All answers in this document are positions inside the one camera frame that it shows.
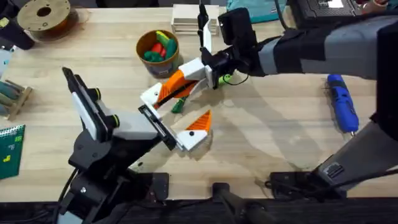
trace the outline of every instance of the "filament spool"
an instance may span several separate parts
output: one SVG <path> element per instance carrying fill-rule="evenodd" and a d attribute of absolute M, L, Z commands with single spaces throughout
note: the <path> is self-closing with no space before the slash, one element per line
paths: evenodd
<path fill-rule="evenodd" d="M 18 13 L 18 24 L 37 40 L 65 37 L 79 20 L 67 0 L 31 0 Z"/>

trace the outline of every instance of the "black cable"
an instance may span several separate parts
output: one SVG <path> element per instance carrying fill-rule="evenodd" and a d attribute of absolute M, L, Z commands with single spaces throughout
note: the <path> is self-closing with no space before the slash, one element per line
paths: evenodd
<path fill-rule="evenodd" d="M 30 223 L 30 222 L 34 222 L 38 219 L 41 219 L 43 217 L 46 217 L 47 215 L 49 215 L 50 212 L 48 211 L 44 211 L 44 213 L 41 213 L 40 215 L 37 215 L 33 218 L 28 218 L 25 220 L 9 220 L 9 221 L 0 221 L 0 224 L 13 224 L 13 223 Z"/>
<path fill-rule="evenodd" d="M 148 210 L 157 210 L 157 209 L 176 210 L 176 209 L 181 209 L 181 208 L 185 208 L 185 207 L 190 207 L 190 206 L 193 206 L 193 205 L 199 205 L 201 203 L 207 203 L 207 202 L 210 202 L 212 200 L 213 200 L 212 198 L 208 198 L 208 199 L 204 199 L 204 200 L 197 200 L 197 201 L 194 201 L 194 202 L 191 202 L 191 203 L 183 203 L 183 204 L 176 205 L 176 206 L 174 206 L 174 205 L 162 205 L 162 206 L 156 206 L 156 207 L 148 207 L 148 206 L 145 206 L 145 205 L 141 205 L 139 203 L 135 203 L 135 205 L 137 205 L 138 207 L 144 208 L 144 209 L 148 209 Z"/>
<path fill-rule="evenodd" d="M 229 85 L 240 85 L 240 84 L 246 82 L 246 81 L 248 80 L 248 78 L 249 78 L 249 74 L 246 76 L 246 78 L 245 78 L 243 81 L 241 81 L 241 82 L 239 82 L 239 83 L 230 83 L 230 82 L 228 82 L 228 81 L 225 80 L 225 75 L 224 75 L 224 76 L 223 76 L 223 81 L 224 81 L 225 83 L 229 84 Z"/>
<path fill-rule="evenodd" d="M 280 24 L 282 24 L 282 27 L 284 27 L 285 30 L 290 29 L 290 27 L 288 27 L 285 23 L 285 19 L 282 15 L 282 11 L 280 10 L 280 7 L 279 7 L 279 1 L 274 0 L 274 2 L 275 2 L 275 7 L 276 7 L 276 11 L 278 13 L 278 18 L 279 18 Z"/>
<path fill-rule="evenodd" d="M 70 174 L 70 177 L 67 180 L 67 183 L 65 184 L 65 186 L 63 186 L 63 189 L 61 191 L 60 197 L 58 198 L 58 202 L 57 202 L 57 204 L 55 205 L 55 208 L 54 208 L 54 212 L 53 212 L 53 216 L 52 216 L 52 223 L 53 224 L 57 224 L 57 222 L 58 222 L 58 212 L 60 211 L 61 201 L 64 198 L 65 193 L 67 192 L 68 187 L 69 187 L 70 183 L 72 182 L 73 178 L 76 176 L 76 173 L 77 173 L 77 169 L 75 168 L 75 170 L 73 170 L 73 172 Z"/>

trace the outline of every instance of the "wooden stand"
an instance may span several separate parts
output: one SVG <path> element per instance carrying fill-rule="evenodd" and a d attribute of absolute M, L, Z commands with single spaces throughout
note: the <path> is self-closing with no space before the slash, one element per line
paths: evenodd
<path fill-rule="evenodd" d="M 19 93 L 20 93 L 18 99 L 13 101 L 12 106 L 9 108 L 9 111 L 8 111 L 9 114 L 4 117 L 4 119 L 12 121 L 15 119 L 16 115 L 21 110 L 25 101 L 28 99 L 29 94 L 32 92 L 32 88 L 31 87 L 24 88 L 10 80 L 6 80 L 5 82 L 12 85 L 15 89 L 19 90 Z"/>
<path fill-rule="evenodd" d="M 209 16 L 209 29 L 212 35 L 219 35 L 220 24 L 218 16 L 220 15 L 219 6 L 205 6 Z M 199 5 L 197 4 L 174 4 L 171 26 L 174 34 L 198 34 L 198 15 Z"/>

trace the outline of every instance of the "black mount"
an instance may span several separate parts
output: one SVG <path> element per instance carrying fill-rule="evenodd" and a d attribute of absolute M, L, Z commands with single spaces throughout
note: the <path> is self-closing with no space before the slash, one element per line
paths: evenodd
<path fill-rule="evenodd" d="M 316 175 L 317 169 L 311 172 L 271 172 L 265 186 L 272 191 L 275 199 L 295 200 L 315 198 L 319 202 L 346 198 L 345 191 L 331 190 L 322 194 L 311 194 L 330 185 Z"/>
<path fill-rule="evenodd" d="M 214 202 L 221 202 L 225 205 L 227 212 L 233 218 L 235 224 L 291 224 L 285 220 L 277 220 L 269 212 L 264 203 L 238 197 L 229 191 L 229 184 L 214 183 L 211 191 Z"/>
<path fill-rule="evenodd" d="M 128 167 L 149 152 L 161 138 L 98 142 L 85 129 L 77 137 L 69 164 L 79 170 L 70 190 L 61 202 L 60 213 L 72 212 L 93 223 L 103 219 L 120 203 L 158 202 L 169 193 L 166 173 L 138 174 Z"/>

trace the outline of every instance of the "red toy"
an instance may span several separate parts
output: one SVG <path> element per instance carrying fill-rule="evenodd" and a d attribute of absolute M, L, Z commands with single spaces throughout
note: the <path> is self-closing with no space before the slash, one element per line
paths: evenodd
<path fill-rule="evenodd" d="M 163 49 L 163 45 L 158 42 L 152 47 L 152 49 L 150 51 L 157 52 L 160 54 L 162 52 L 162 49 Z"/>

